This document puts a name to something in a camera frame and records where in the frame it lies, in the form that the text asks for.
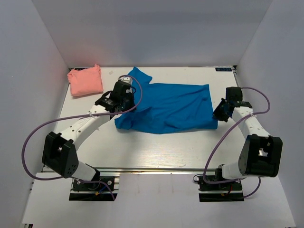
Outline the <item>blue t-shirt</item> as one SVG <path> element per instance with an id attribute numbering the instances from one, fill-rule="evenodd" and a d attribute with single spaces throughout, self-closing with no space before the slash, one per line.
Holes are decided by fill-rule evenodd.
<path id="1" fill-rule="evenodd" d="M 152 77 L 134 67 L 136 110 L 116 118 L 116 128 L 165 134 L 216 130 L 209 85 L 152 83 Z"/>

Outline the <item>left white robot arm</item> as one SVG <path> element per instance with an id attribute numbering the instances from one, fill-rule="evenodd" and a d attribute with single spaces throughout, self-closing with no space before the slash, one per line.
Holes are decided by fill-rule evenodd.
<path id="1" fill-rule="evenodd" d="M 77 150 L 93 132 L 114 116 L 136 109 L 132 82 L 129 76 L 118 79 L 113 90 L 103 94 L 85 117 L 61 132 L 50 132 L 45 139 L 42 163 L 63 178 L 80 179 L 91 190 L 98 188 L 100 172 L 80 162 Z"/>

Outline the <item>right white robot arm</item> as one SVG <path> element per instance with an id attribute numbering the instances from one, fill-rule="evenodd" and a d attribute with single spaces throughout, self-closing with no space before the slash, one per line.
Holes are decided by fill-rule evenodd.
<path id="1" fill-rule="evenodd" d="M 248 176 L 275 177 L 279 171 L 283 142 L 268 133 L 257 120 L 250 102 L 243 100 L 241 87 L 226 88 L 226 97 L 213 112 L 213 118 L 227 122 L 232 119 L 242 132 L 245 143 L 236 162 L 220 165 L 215 171 L 214 182 L 219 189 L 226 189 L 232 181 Z"/>

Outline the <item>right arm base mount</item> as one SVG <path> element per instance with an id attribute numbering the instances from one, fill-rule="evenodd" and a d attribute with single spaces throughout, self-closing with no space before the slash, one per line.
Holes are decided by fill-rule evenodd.
<path id="1" fill-rule="evenodd" d="M 193 176 L 198 184 L 199 202 L 241 202 L 244 201 L 243 188 L 240 181 L 223 184 L 208 184 L 202 174 Z"/>

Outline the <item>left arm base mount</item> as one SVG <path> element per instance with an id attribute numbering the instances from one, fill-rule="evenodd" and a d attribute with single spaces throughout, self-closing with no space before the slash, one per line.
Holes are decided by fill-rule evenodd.
<path id="1" fill-rule="evenodd" d="M 73 180 L 69 201 L 114 201 L 118 194 L 119 176 L 100 176 L 100 181 L 110 188 L 114 198 L 104 184 L 82 183 L 79 180 Z"/>

